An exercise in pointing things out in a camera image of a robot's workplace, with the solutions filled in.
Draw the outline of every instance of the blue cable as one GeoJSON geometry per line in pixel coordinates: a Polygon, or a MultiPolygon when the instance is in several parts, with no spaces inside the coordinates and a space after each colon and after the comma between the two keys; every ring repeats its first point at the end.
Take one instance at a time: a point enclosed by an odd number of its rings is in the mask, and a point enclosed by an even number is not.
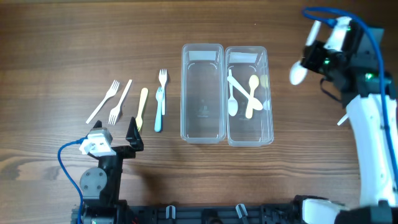
{"type": "Polygon", "coordinates": [[[79,205],[79,211],[78,211],[78,216],[77,216],[77,223],[78,224],[81,224],[81,218],[80,217],[81,217],[81,208],[83,207],[83,194],[81,193],[79,187],[77,186],[75,181],[73,181],[73,179],[70,177],[68,171],[66,170],[65,166],[63,165],[62,160],[61,160],[61,151],[62,151],[62,149],[65,149],[68,146],[71,146],[71,145],[74,145],[74,144],[81,144],[85,139],[87,139],[87,138],[84,137],[84,138],[81,138],[79,140],[76,140],[76,141],[73,141],[73,142],[70,142],[70,143],[66,143],[63,146],[61,146],[61,148],[58,150],[58,161],[59,161],[59,163],[61,165],[61,168],[64,171],[65,175],[70,180],[70,182],[73,184],[73,186],[75,186],[75,188],[76,188],[76,190],[77,190],[77,192],[79,193],[79,196],[80,196],[80,205],[79,205]]]}
{"type": "Polygon", "coordinates": [[[373,47],[373,49],[374,49],[374,51],[376,53],[377,60],[379,62],[379,73],[380,73],[379,74],[379,80],[380,80],[379,84],[380,84],[381,108],[382,108],[382,113],[383,113],[384,131],[386,133],[387,145],[388,145],[388,149],[389,149],[389,152],[390,152],[392,170],[394,171],[394,180],[395,180],[395,183],[396,183],[396,187],[398,187],[397,158],[396,158],[394,147],[392,145],[391,131],[390,131],[390,126],[389,126],[389,121],[388,121],[388,112],[387,112],[387,103],[386,103],[386,89],[385,89],[385,86],[384,86],[384,61],[383,61],[383,57],[381,55],[381,51],[380,51],[379,45],[377,44],[377,42],[374,39],[371,31],[369,30],[369,27],[365,24],[365,22],[363,22],[361,18],[359,18],[358,16],[356,16],[356,15],[350,13],[350,12],[346,12],[344,10],[335,9],[335,8],[331,8],[331,7],[306,7],[305,9],[303,9],[302,14],[305,17],[307,17],[309,19],[313,19],[313,20],[317,20],[317,21],[326,23],[331,28],[334,28],[334,26],[337,24],[336,19],[327,19],[327,18],[313,16],[313,15],[310,15],[310,14],[306,13],[306,11],[310,11],[310,12],[326,12],[326,13],[339,15],[339,16],[348,16],[353,21],[355,21],[356,23],[358,23],[362,27],[363,31],[365,32],[365,34],[369,38],[369,40],[370,40],[370,42],[372,44],[372,47],[373,47]]]}

